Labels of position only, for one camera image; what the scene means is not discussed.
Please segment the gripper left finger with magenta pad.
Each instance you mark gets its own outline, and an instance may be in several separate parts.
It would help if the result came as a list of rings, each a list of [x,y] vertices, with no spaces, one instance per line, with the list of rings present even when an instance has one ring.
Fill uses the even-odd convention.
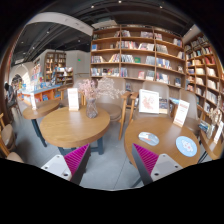
[[[56,155],[42,169],[79,185],[91,155],[90,145],[86,144],[65,156]]]

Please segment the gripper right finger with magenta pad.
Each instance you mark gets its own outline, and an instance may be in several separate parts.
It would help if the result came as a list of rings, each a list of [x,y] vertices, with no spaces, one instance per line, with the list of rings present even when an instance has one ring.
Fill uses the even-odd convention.
[[[169,155],[158,155],[135,143],[132,144],[132,155],[144,185],[182,169]]]

